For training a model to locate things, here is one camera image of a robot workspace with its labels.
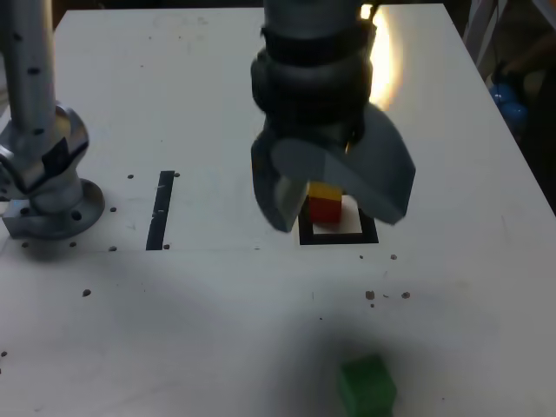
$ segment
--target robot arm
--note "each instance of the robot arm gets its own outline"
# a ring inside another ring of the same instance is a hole
[[[103,193],[76,166],[89,137],[83,121],[56,102],[50,0],[0,2],[11,120],[0,134],[3,221],[12,237],[62,239],[100,217]]]
[[[415,167],[368,102],[375,27],[360,11],[358,0],[265,1],[267,47],[251,76],[267,117],[251,157],[255,197],[278,230],[293,227],[309,181],[340,186],[384,222],[406,214]]]

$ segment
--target white table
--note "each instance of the white table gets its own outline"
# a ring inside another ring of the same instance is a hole
[[[253,197],[262,10],[65,16],[57,95],[89,126],[79,172],[107,209],[75,248],[2,231],[0,415],[339,416],[339,364],[372,352],[396,416],[556,413],[553,213],[444,7],[381,16],[414,191],[379,244],[325,248]],[[147,252],[162,170],[181,174],[171,248]]]

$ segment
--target red block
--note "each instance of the red block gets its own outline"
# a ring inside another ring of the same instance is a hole
[[[312,223],[339,223],[341,201],[309,197],[309,220]]]

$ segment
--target green block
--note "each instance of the green block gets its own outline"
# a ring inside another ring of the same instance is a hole
[[[378,355],[341,366],[340,396],[349,417],[392,415],[396,386]]]

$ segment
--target black tape line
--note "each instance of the black tape line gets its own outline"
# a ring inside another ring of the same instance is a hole
[[[150,220],[149,237],[147,237],[147,250],[162,250],[164,232],[172,198],[175,171],[161,171],[156,190],[155,207]]]

